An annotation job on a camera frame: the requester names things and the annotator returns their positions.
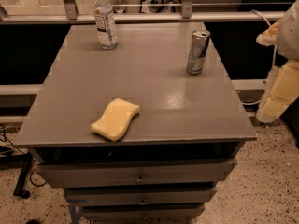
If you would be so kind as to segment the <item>yellow foam padded gripper finger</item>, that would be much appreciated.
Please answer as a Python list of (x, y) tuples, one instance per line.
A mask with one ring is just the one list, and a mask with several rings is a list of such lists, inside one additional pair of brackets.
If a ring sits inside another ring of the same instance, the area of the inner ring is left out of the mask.
[(265, 82), (264, 94), (256, 118), (271, 123), (299, 97), (299, 62), (288, 60), (283, 66), (273, 66)]

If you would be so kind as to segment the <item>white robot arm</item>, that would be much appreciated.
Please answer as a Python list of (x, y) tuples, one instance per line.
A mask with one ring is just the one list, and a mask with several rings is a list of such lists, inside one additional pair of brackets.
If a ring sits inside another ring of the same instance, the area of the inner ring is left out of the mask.
[(256, 113), (258, 121), (271, 123), (299, 97), (299, 0), (280, 20), (259, 34), (256, 42), (274, 45), (276, 53), (287, 59), (281, 67), (274, 65), (268, 73)]

